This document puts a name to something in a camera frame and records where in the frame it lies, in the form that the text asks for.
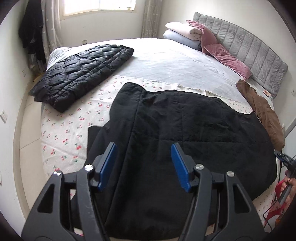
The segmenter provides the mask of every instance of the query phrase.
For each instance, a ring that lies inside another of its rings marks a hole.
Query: tile floor
[[[41,160],[41,103],[29,96],[20,134],[20,169],[26,199],[31,209],[46,183]]]

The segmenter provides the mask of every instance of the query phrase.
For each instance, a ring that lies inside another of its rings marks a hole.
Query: pink pillow
[[[195,28],[202,31],[202,36],[201,36],[202,52],[204,54],[211,55],[204,48],[204,46],[218,43],[218,41],[217,41],[215,35],[213,34],[213,32],[211,30],[209,30],[206,26],[204,26],[201,23],[191,21],[191,20],[186,20],[186,21],[187,21],[187,23],[189,23],[190,26],[195,27]]]
[[[213,55],[218,61],[220,61],[225,66],[232,69],[238,75],[240,75],[244,80],[247,80],[251,76],[251,71],[248,66],[243,62],[233,57],[221,44],[212,44],[204,46],[204,48]]]

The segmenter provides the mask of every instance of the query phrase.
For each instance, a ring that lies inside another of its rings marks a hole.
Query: blue gripper pad
[[[170,154],[171,154],[181,187],[186,192],[190,192],[191,185],[190,185],[190,179],[189,179],[189,172],[175,144],[172,144],[172,147],[170,149]]]
[[[116,160],[116,156],[117,156],[117,145],[113,143],[109,153],[107,154],[102,170],[100,171],[100,182],[98,185],[99,191],[102,191],[107,186],[107,183],[109,181],[109,178]]]

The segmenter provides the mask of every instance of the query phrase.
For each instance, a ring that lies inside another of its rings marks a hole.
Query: silver screw
[[[93,168],[94,168],[94,166],[93,166],[92,164],[88,164],[88,165],[86,165],[86,166],[84,167],[84,169],[85,169],[86,171],[91,171]]]
[[[232,172],[232,171],[228,171],[228,172],[227,172],[227,176],[229,176],[229,177],[234,177],[234,172]]]
[[[203,164],[196,164],[195,165],[195,169],[197,169],[197,170],[202,170],[203,168],[204,168]]]
[[[61,175],[61,172],[56,172],[56,171],[54,171],[54,174],[56,174],[56,175]]]

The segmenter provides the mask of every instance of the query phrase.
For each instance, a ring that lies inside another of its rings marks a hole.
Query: brown pants
[[[284,134],[278,116],[270,108],[267,100],[262,96],[257,95],[256,90],[243,80],[239,80],[236,83],[236,86],[266,129],[274,149],[281,151],[285,146]]]

